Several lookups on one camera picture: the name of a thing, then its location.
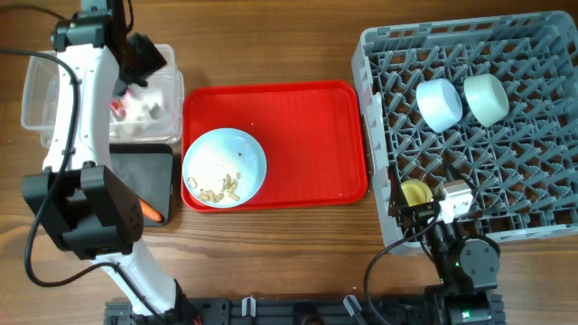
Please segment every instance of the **white cup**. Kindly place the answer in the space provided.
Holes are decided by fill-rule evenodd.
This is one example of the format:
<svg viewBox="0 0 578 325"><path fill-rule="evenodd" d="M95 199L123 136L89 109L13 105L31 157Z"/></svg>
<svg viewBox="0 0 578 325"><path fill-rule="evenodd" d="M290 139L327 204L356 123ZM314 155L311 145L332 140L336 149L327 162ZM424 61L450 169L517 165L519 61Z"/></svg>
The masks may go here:
<svg viewBox="0 0 578 325"><path fill-rule="evenodd" d="M447 79L417 85L415 97L425 122L435 132L443 132L461 120L461 100Z"/></svg>
<svg viewBox="0 0 578 325"><path fill-rule="evenodd" d="M508 96L493 75L466 78L463 90L471 112L481 125L493 125L508 114Z"/></svg>

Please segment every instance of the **dish rack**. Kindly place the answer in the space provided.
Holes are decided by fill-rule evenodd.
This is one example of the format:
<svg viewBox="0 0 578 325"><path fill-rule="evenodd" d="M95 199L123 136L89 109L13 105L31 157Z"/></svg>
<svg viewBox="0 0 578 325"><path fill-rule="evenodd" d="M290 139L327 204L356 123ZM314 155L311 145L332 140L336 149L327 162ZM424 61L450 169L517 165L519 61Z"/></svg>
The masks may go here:
<svg viewBox="0 0 578 325"><path fill-rule="evenodd" d="M414 234L390 217L388 168L435 192L443 160L478 190L461 220L466 232L498 243L578 233L578 32L565 12L517 14L369 28L351 67L368 132L373 189L384 244ZM470 76L491 73L509 114L486 128L463 93ZM464 114L436 133L415 101L422 81L448 79ZM421 252L418 242L393 251Z"/></svg>

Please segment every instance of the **light blue bowl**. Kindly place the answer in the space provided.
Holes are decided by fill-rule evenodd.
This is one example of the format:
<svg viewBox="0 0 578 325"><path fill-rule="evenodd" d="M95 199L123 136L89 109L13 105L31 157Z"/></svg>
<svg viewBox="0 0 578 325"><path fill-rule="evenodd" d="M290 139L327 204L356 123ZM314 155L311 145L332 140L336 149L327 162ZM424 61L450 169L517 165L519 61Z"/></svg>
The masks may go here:
<svg viewBox="0 0 578 325"><path fill-rule="evenodd" d="M265 152L253 136L233 128L220 128L201 135L189 147L182 161L182 179L189 193L199 202L213 208L226 209L239 206L253 198L265 181L266 169ZM240 200L232 201L227 194L219 203L201 200L202 184L198 182L194 189L189 177L222 179L227 173L223 172L225 170L233 171L229 172L233 178L235 172L240 172L241 179L238 180L235 190Z"/></svg>

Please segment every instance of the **wood grain surface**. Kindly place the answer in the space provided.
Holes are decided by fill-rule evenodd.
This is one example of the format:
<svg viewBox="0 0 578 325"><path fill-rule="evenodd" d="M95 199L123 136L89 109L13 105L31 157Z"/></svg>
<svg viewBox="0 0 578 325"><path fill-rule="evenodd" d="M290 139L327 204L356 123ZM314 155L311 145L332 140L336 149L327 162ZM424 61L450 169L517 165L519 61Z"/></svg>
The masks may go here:
<svg viewBox="0 0 578 325"><path fill-rule="evenodd" d="M0 1L0 4L16 2ZM25 1L72 15L79 0ZM153 1L135 0L135 31L175 51L186 92L201 86L345 79L361 32L369 27L565 10L575 0L444 1ZM54 20L1 14L0 47L49 50ZM101 324L104 304L124 300L104 272L42 289L23 270L33 214L20 191L46 150L21 127L27 58L0 56L0 324ZM178 154L179 146L174 146ZM383 248L369 192L348 206L201 215L173 194L172 222L144 239L190 297L333 297L362 294L363 273ZM498 293L509 324L578 323L578 237L503 245ZM45 280L89 265L59 251L43 231L33 251ZM373 293L419 293L438 281L424 256L385 256Z"/></svg>

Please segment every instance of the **black metal base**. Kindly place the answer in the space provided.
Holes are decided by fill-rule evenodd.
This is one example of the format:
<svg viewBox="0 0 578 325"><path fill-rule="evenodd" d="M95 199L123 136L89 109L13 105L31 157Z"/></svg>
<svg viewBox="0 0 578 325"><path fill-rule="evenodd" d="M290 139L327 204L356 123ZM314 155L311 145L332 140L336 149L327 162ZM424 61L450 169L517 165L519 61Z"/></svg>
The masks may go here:
<svg viewBox="0 0 578 325"><path fill-rule="evenodd" d="M463 324L506 325L504 304L501 295L491 295L492 320L464 322ZM355 325L343 306L343 301L322 300L270 300L256 299L256 317L241 315L241 301L228 299L189 299L200 312L204 325L294 325L298 315L295 306L310 303L317 309L317 315L326 325ZM374 303L392 325L430 325L437 323L432 315L435 308L429 298L423 295L384 296ZM380 324L366 303L360 301L363 316L369 325ZM105 325L135 325L130 317L129 303L107 303Z"/></svg>

